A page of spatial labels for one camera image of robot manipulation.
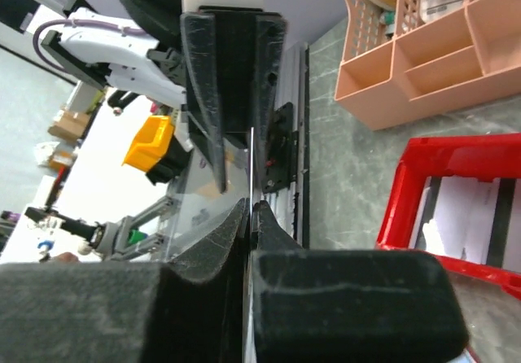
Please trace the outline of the white striped credit card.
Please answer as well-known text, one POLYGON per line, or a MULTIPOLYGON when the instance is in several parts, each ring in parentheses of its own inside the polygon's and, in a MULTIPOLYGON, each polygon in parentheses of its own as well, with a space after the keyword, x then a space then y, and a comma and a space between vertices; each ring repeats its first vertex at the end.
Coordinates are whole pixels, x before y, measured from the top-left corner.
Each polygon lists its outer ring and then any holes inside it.
POLYGON ((250 128, 249 133, 249 204, 250 210, 253 209, 255 204, 255 186, 256 186, 256 173, 255 173, 255 128, 250 128))

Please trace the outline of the red plastic bin with cards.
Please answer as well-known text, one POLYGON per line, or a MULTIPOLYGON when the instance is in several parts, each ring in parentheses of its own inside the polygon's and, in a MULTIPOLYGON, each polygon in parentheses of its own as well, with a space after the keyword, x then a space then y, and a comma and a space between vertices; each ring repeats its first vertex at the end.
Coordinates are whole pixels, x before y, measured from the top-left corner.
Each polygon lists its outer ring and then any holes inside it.
POLYGON ((426 251, 519 298, 519 134, 410 139, 376 246, 426 251))

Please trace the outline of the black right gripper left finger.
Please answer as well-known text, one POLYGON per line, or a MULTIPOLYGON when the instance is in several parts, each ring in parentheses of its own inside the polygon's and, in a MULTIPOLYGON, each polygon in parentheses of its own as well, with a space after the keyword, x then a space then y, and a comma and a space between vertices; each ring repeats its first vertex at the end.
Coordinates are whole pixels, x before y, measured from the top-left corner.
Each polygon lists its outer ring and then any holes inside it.
POLYGON ((1 267, 4 362, 240 362, 247 202, 168 262, 1 267))

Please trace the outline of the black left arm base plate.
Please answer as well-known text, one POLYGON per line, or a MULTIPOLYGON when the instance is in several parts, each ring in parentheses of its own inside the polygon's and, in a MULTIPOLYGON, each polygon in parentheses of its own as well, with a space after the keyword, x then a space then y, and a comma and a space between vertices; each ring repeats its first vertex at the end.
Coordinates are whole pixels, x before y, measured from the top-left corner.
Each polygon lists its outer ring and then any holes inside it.
POLYGON ((296 181, 298 131, 294 130, 294 104, 285 103, 274 112, 269 125, 264 194, 289 188, 296 181))

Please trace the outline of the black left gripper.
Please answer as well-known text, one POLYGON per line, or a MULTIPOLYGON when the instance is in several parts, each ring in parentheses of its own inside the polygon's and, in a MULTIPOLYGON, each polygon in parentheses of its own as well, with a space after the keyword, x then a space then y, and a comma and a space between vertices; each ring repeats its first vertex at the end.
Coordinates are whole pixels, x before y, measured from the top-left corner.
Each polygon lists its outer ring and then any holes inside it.
POLYGON ((147 58, 171 82, 186 87, 190 137, 221 193, 227 187, 224 140, 247 145, 254 83, 254 173, 262 192, 286 21, 251 8, 183 12, 182 0, 120 3, 158 41, 147 58))

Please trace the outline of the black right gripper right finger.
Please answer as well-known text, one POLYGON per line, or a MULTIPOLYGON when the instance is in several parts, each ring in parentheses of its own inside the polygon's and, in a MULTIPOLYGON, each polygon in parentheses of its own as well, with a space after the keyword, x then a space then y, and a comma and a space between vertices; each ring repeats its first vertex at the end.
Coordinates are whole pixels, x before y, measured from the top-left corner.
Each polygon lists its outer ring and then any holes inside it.
POLYGON ((448 274, 422 251, 311 250, 253 210, 259 362, 449 362, 468 330, 448 274))

